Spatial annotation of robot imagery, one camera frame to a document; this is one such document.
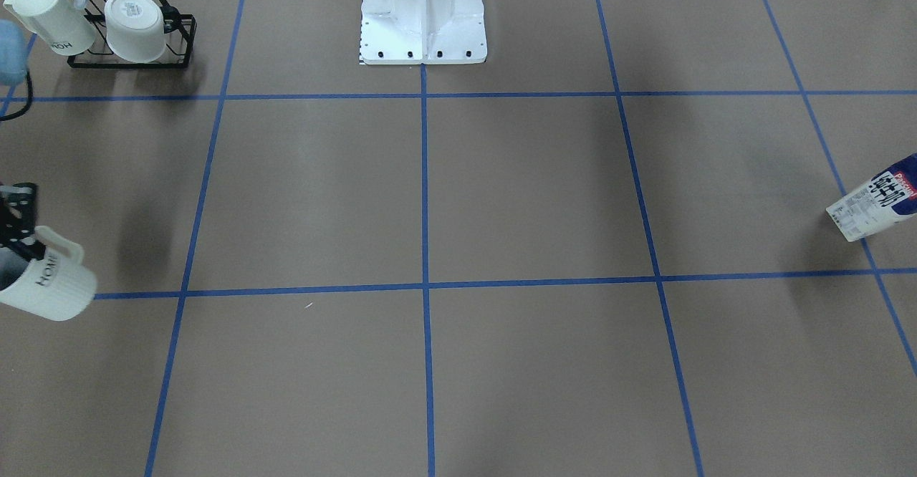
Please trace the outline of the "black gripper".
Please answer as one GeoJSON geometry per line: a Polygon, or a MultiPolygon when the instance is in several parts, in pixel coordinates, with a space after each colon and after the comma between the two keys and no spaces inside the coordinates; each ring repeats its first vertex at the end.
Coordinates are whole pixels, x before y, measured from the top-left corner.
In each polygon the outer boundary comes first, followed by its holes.
{"type": "Polygon", "coordinates": [[[1,185],[2,245],[16,242],[16,255],[29,263],[45,257],[45,245],[36,238],[37,184],[1,185]]]}

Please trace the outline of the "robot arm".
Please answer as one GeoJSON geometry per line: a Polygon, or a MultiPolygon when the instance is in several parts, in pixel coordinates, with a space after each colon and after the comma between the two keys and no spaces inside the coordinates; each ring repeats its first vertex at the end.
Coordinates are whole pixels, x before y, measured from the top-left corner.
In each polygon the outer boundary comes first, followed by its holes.
{"type": "MultiPolygon", "coordinates": [[[[1,20],[1,80],[12,89],[26,85],[25,104],[17,111],[2,115],[2,122],[23,117],[32,108],[34,88],[27,68],[27,46],[20,28],[9,20],[1,20]]],[[[45,248],[35,238],[37,222],[37,186],[35,183],[15,183],[2,186],[1,210],[2,246],[29,263],[43,259],[45,248]]]]}

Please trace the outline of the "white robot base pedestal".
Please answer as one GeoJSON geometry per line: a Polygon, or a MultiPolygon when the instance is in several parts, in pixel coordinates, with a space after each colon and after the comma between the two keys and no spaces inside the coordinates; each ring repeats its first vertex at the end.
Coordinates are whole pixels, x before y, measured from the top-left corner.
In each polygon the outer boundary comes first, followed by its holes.
{"type": "Polygon", "coordinates": [[[358,59],[365,65],[481,64],[484,0],[363,0],[358,59]]]}

